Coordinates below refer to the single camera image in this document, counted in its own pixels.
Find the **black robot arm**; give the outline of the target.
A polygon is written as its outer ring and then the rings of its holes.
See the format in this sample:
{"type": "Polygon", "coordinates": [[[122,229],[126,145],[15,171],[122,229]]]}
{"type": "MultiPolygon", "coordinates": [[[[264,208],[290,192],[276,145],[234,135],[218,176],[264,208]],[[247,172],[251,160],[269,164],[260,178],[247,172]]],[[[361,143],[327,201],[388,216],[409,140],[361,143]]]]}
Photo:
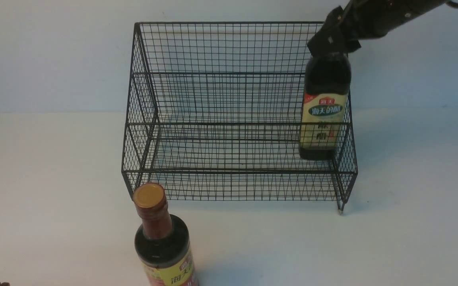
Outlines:
{"type": "Polygon", "coordinates": [[[361,40],[374,40],[440,6],[458,9],[454,0],[351,0],[334,8],[307,42],[313,57],[351,54],[361,40]]]}

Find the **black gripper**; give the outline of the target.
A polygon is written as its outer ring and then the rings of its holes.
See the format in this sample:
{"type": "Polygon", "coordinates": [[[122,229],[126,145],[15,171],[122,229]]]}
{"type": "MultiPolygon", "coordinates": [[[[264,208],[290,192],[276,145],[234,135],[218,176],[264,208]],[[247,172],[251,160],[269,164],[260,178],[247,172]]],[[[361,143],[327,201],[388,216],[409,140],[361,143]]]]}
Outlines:
{"type": "Polygon", "coordinates": [[[334,8],[327,15],[322,27],[307,42],[311,56],[351,54],[361,48],[357,39],[351,39],[344,24],[344,9],[334,8]]]}

